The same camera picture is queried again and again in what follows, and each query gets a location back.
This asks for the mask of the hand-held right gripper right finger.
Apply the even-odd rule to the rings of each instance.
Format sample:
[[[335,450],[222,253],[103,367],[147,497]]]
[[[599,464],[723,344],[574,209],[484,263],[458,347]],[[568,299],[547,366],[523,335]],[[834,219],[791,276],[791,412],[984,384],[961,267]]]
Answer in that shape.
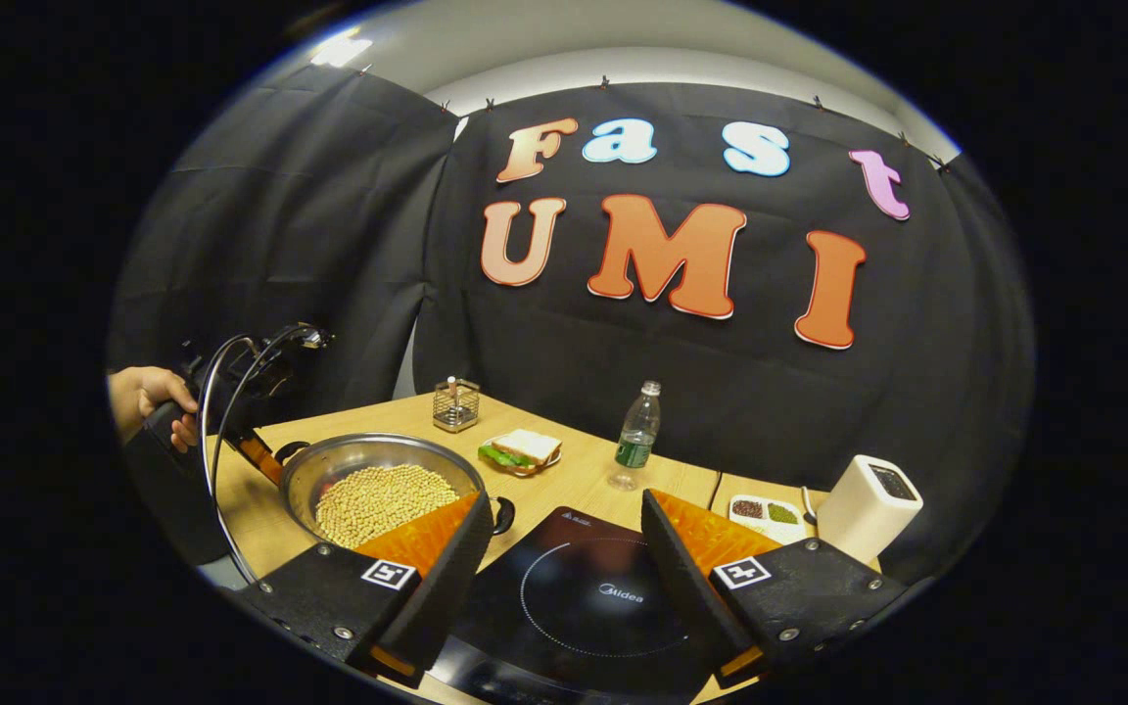
[[[641,532],[721,687],[807,670],[913,597],[827,541],[779,544],[655,488],[641,496]]]

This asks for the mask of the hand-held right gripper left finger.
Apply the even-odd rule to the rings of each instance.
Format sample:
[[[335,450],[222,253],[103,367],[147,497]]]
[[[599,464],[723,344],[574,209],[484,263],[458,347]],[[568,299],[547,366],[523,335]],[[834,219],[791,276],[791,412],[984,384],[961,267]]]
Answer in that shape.
[[[315,544],[231,592],[321,659],[415,687],[464,611],[494,531],[488,493],[475,491],[360,550]]]

